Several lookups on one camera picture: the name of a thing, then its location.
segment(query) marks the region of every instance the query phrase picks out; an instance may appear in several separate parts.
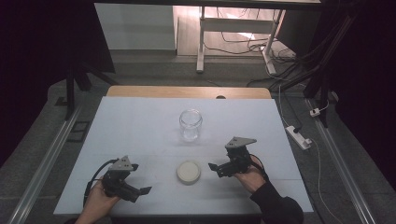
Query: white tabletop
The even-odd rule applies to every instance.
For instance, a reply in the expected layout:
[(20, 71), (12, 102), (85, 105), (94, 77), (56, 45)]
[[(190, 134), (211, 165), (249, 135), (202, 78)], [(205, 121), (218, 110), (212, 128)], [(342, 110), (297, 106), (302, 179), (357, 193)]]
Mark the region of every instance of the white tabletop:
[[(188, 108), (203, 116), (202, 134), (193, 143), (179, 135), (178, 118)], [(224, 146), (234, 136), (257, 139), (247, 150), (261, 158), (279, 193), (313, 211), (274, 100), (104, 97), (54, 214), (79, 214), (96, 170), (125, 155), (139, 164), (125, 181), (152, 189), (136, 203), (117, 203), (112, 216), (259, 214), (238, 180), (219, 178), (207, 165), (229, 161)], [(202, 171), (191, 186), (177, 179), (186, 160), (198, 161)]]

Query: aluminum rail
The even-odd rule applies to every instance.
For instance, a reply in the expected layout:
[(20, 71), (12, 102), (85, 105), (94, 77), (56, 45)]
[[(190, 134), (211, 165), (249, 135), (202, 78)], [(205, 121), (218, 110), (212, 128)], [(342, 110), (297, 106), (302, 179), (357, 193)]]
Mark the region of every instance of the aluminum rail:
[[(313, 106), (309, 102), (308, 99), (305, 99), (305, 103), (307, 104), (309, 109), (312, 109)], [(341, 179), (344, 182), (344, 186), (346, 187), (346, 191), (349, 193), (353, 204), (355, 205), (355, 209), (358, 212), (359, 217), (361, 218), (361, 222), (364, 224), (375, 224), (375, 218), (370, 211), (370, 208), (365, 201), (363, 194), (361, 193), (361, 189), (353, 178), (352, 174), (347, 167), (346, 162), (340, 152), (340, 149), (335, 144), (334, 139), (332, 138), (332, 134), (329, 129), (325, 128), (320, 122), (319, 119), (315, 119), (315, 123), (317, 124), (319, 133), (326, 144), (326, 148), (328, 149), (330, 155), (332, 156), (332, 162), (335, 165), (335, 168), (338, 171)]]
[(58, 155), (61, 152), (62, 147), (64, 146), (67, 135), (69, 135), (82, 107), (84, 106), (84, 101), (85, 93), (83, 92), (81, 102), (78, 104), (70, 119), (64, 122), (60, 131), (56, 134), (54, 140), (49, 146), (49, 150), (47, 151), (46, 155), (44, 156), (37, 170), (35, 171), (32, 180), (30, 181), (25, 192), (21, 196), (18, 205), (16, 206), (9, 221), (7, 222), (8, 224), (24, 223), (26, 218), (29, 216), (32, 207), (35, 204), (35, 200), (37, 199), (38, 194), (43, 188), (44, 183), (46, 182), (47, 177), (53, 167), (53, 164), (56, 162), (56, 159), (58, 158)]

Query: black cable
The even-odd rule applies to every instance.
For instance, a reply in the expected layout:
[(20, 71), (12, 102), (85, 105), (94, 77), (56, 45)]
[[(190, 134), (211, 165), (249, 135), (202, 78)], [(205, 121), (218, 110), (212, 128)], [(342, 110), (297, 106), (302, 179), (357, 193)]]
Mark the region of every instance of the black cable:
[(242, 13), (243, 13), (243, 14), (240, 15), (240, 16), (238, 16), (238, 18), (241, 18), (241, 17), (245, 16), (245, 14), (247, 13), (248, 9), (249, 9), (249, 8), (244, 8), (244, 9), (242, 10)]
[[(257, 11), (256, 20), (259, 18), (259, 14), (260, 14), (260, 9)], [(248, 42), (247, 42), (248, 49), (251, 49), (250, 46), (248, 45), (250, 43), (251, 37), (253, 37), (253, 33), (250, 34), (250, 38), (248, 39)]]
[(87, 202), (88, 195), (90, 195), (92, 183), (93, 183), (93, 181), (96, 180), (96, 176), (103, 170), (103, 168), (105, 168), (105, 167), (106, 167), (107, 165), (109, 165), (110, 163), (114, 163), (114, 162), (116, 162), (116, 161), (118, 161), (118, 160), (110, 160), (110, 161), (107, 161), (107, 162), (105, 162), (101, 167), (99, 167), (99, 169), (98, 169), (98, 170), (96, 171), (96, 173), (93, 175), (91, 181), (87, 183), (87, 188), (85, 188), (84, 201), (83, 201), (82, 206), (84, 206), (84, 205), (85, 205), (85, 202)]
[(277, 81), (275, 81), (275, 82), (268, 88), (268, 90), (269, 90), (269, 91), (272, 91), (272, 88), (273, 88), (277, 83), (279, 83), (279, 82), (281, 82), (281, 81), (284, 81), (284, 79), (285, 79), (286, 77), (288, 77), (288, 76), (294, 71), (294, 69), (297, 68), (298, 65), (299, 65), (298, 63), (293, 63), (293, 64), (292, 64), (291, 66), (289, 66), (285, 71), (283, 71), (282, 73), (280, 73), (279, 75), (277, 75), (277, 77), (271, 76), (271, 77), (277, 78)]
[[(224, 18), (218, 7), (216, 7), (216, 10), (217, 10), (217, 13), (218, 13), (218, 18), (220, 18), (220, 15), (221, 15), (222, 18)], [(258, 12), (257, 12), (256, 20), (259, 18), (259, 13), (260, 13), (260, 10), (258, 10)], [(252, 37), (253, 34), (250, 36), (250, 39), (249, 39), (249, 40), (227, 40), (227, 39), (224, 37), (224, 33), (223, 33), (223, 32), (220, 32), (220, 33), (221, 33), (221, 37), (223, 38), (224, 42), (228, 42), (228, 43), (246, 43), (246, 42), (247, 42), (247, 47), (248, 47), (249, 49), (250, 49), (250, 47), (249, 47), (248, 44), (249, 44), (250, 41), (263, 41), (263, 40), (268, 40), (268, 38), (254, 39), (254, 40), (252, 40), (251, 37)]]
[(218, 83), (216, 83), (216, 82), (214, 82), (214, 81), (211, 81), (211, 80), (206, 80), (208, 83), (212, 83), (213, 85), (215, 85), (215, 86), (218, 86), (218, 87), (222, 87), (220, 84), (218, 84)]
[(255, 44), (255, 45), (247, 45), (247, 47), (249, 48), (249, 50), (251, 52), (261, 52), (262, 51), (262, 47), (266, 47), (267, 43), (261, 43), (261, 44)]
[(330, 30), (329, 34), (313, 50), (306, 53), (303, 57), (298, 58), (298, 60), (301, 63), (313, 62), (316, 59), (316, 57), (318, 57), (319, 54), (322, 52), (326, 43), (333, 38), (333, 36), (336, 34), (337, 28), (339, 28), (341, 25), (342, 25), (341, 21), (335, 24), (334, 27)]
[(260, 78), (260, 79), (251, 79), (251, 80), (247, 83), (246, 87), (250, 87), (250, 84), (252, 84), (252, 83), (254, 83), (254, 82), (269, 81), (269, 80), (272, 80), (272, 79), (273, 79), (272, 77), (264, 77), (264, 78)]
[(254, 166), (254, 167), (256, 167), (258, 170), (260, 170), (261, 172), (262, 172), (262, 177), (264, 177), (264, 179), (265, 179), (265, 181), (270, 181), (270, 179), (269, 179), (269, 177), (268, 177), (268, 174), (267, 173), (265, 173), (265, 169), (264, 169), (264, 165), (262, 164), (262, 161), (256, 156), (256, 155), (254, 155), (254, 154), (249, 154), (250, 156), (252, 156), (252, 157), (254, 157), (254, 158), (256, 158), (259, 162), (260, 162), (260, 164), (262, 165), (262, 166), (260, 166), (259, 164), (257, 164), (256, 162), (252, 162), (251, 164)]
[(288, 49), (282, 49), (277, 53), (277, 56), (275, 56), (274, 51), (271, 49), (270, 53), (272, 53), (272, 55), (270, 55), (271, 59), (276, 61), (277, 63), (295, 63), (297, 62), (297, 59), (295, 57), (280, 57), (280, 52), (285, 51)]
[[(205, 48), (207, 48), (207, 49), (212, 49), (212, 48), (208, 47), (208, 46), (205, 44), (205, 42), (204, 42), (204, 46), (205, 46)], [(250, 52), (251, 52), (251, 50), (242, 51), (242, 52), (230, 52), (230, 51), (227, 51), (227, 50), (224, 50), (224, 49), (212, 49), (212, 50), (218, 50), (218, 51), (222, 51), (222, 52), (226, 52), (226, 53), (231, 53), (231, 54), (245, 54), (245, 53), (250, 53)]]

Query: wooden table edge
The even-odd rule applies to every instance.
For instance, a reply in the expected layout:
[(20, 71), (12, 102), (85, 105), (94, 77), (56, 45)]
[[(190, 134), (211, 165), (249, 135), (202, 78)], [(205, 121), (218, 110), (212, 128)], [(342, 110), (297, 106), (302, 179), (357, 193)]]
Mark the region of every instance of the wooden table edge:
[(179, 86), (111, 86), (106, 96), (153, 98), (271, 99), (265, 88), (179, 87)]

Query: small round dish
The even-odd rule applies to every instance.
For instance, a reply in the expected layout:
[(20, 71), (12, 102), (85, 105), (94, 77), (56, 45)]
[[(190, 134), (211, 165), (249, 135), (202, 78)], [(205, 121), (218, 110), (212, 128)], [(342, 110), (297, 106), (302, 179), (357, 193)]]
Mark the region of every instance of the small round dish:
[(201, 175), (201, 168), (196, 161), (183, 161), (177, 167), (177, 177), (185, 185), (195, 184)]

